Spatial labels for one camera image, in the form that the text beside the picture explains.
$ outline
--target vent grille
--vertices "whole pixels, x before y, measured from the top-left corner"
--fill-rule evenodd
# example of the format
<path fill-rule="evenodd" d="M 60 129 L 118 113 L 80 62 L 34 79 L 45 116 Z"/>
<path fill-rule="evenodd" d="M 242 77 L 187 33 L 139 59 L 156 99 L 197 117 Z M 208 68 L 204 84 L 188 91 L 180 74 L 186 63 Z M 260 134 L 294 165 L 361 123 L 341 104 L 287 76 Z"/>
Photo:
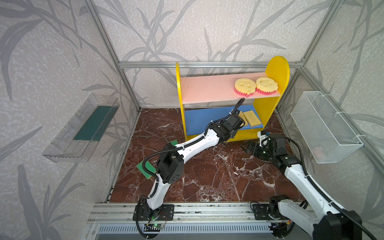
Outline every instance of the vent grille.
<path fill-rule="evenodd" d="M 270 223 L 167 223 L 164 233 L 270 233 Z M 137 233 L 134 223 L 100 224 L 98 234 Z"/>

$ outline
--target marble floor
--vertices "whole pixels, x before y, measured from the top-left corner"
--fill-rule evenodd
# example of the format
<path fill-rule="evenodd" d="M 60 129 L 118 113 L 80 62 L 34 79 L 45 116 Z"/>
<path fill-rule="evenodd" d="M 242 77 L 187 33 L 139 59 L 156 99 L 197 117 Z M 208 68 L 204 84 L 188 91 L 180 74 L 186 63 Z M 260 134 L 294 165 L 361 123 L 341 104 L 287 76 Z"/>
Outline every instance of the marble floor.
<path fill-rule="evenodd" d="M 275 113 L 266 129 L 283 134 Z M 146 179 L 136 165 L 175 139 L 184 142 L 180 109 L 143 109 L 110 201 L 137 202 L 140 195 L 148 195 L 154 178 Z M 171 185 L 164 201 L 269 201 L 279 194 L 294 201 L 304 200 L 277 168 L 243 152 L 240 145 L 244 142 L 220 144 L 194 156 L 184 165 L 183 176 Z M 154 167 L 156 160 L 150 160 Z"/>

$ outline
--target rectangular yellow sponge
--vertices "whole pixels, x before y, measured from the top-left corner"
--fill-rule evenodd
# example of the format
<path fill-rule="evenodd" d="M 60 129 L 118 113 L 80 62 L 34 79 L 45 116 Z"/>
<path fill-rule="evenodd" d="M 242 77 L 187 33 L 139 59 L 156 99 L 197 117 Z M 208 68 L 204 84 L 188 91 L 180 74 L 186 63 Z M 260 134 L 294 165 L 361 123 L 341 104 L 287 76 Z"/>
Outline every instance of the rectangular yellow sponge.
<path fill-rule="evenodd" d="M 256 114 L 252 110 L 244 112 L 244 116 L 247 119 L 249 126 L 251 127 L 261 124 L 259 118 L 256 116 Z"/>
<path fill-rule="evenodd" d="M 245 122 L 245 125 L 244 125 L 244 126 L 248 126 L 247 119 L 245 118 L 244 113 L 243 113 L 242 111 L 240 111 L 240 113 L 239 113 L 239 117 L 241 117 L 241 118 L 244 120 L 244 122 Z"/>

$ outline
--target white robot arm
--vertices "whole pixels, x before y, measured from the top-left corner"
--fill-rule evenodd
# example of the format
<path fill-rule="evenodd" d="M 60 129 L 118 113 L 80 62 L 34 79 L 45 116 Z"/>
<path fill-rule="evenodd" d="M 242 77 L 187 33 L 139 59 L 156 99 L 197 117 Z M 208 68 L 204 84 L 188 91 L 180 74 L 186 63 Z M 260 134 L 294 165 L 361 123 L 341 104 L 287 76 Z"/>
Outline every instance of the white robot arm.
<path fill-rule="evenodd" d="M 168 188 L 181 177 L 184 164 L 201 151 L 233 138 L 243 126 L 244 120 L 238 116 L 239 103 L 230 115 L 212 121 L 204 133 L 175 146 L 168 143 L 162 151 L 144 159 L 142 163 L 144 171 L 154 176 L 156 180 L 148 197 L 143 196 L 139 200 L 135 212 L 138 212 L 138 207 L 142 204 L 142 218 L 151 220 L 159 216 Z M 310 177 L 304 162 L 301 162 L 295 155 L 287 153 L 286 139 L 297 145 L 294 140 L 280 134 L 269 134 L 268 139 L 265 139 L 264 131 L 258 135 L 262 139 L 260 144 L 251 141 L 243 149 L 259 159 L 274 164 L 297 187 L 315 213 L 308 212 L 287 196 L 280 195 L 271 197 L 268 205 L 270 216 L 283 215 L 289 218 L 315 240 L 361 240 L 362 231 L 371 239 L 376 239 L 361 225 L 361 218 L 355 211 L 347 212 Z M 301 157 L 301 149 L 298 145 L 297 147 Z M 157 154 L 160 156 L 157 161 L 156 174 L 154 174 L 145 168 L 145 163 Z M 146 236 L 140 230 L 137 219 L 138 217 L 136 225 L 140 234 L 148 239 L 148 235 Z"/>
<path fill-rule="evenodd" d="M 204 133 L 198 135 L 197 137 L 195 137 L 195 138 L 193 138 L 187 142 L 184 142 L 181 144 L 176 144 L 175 147 L 183 147 L 183 146 L 187 145 L 188 143 L 191 143 L 193 141 L 198 140 L 202 136 L 204 136 Z M 219 142 L 219 139 L 220 138 L 217 136 L 216 132 L 212 129 L 209 129 L 207 132 L 207 135 L 205 136 L 205 138 L 203 140 L 199 141 L 198 143 L 196 143 L 192 146 L 184 147 L 183 149 L 178 150 L 177 153 L 180 156 L 182 156 L 183 165 L 189 159 L 191 159 L 193 156 L 200 153 L 204 149 L 207 149 L 209 147 L 217 145 Z M 168 191 L 169 186 L 171 185 L 171 183 L 169 183 L 169 182 L 163 183 L 163 178 L 161 177 L 160 174 L 156 174 L 156 175 L 158 176 L 159 181 L 154 182 L 152 189 L 151 189 L 151 192 L 149 193 L 148 197 L 151 196 L 153 191 L 155 190 L 156 183 L 158 183 L 157 190 L 152 197 L 147 199 L 147 203 L 151 209 L 158 209 L 159 207 L 161 207 L 163 205 L 164 197 Z"/>

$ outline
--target clear plastic tray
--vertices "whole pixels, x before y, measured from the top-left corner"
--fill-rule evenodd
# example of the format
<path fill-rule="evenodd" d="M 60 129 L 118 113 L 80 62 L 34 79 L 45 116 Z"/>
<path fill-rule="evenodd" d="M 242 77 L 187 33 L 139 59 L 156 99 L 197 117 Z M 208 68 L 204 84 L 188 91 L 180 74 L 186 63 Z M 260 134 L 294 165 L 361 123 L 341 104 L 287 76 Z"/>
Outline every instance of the clear plastic tray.
<path fill-rule="evenodd" d="M 53 162 L 88 162 L 119 106 L 116 97 L 91 94 L 43 156 Z"/>

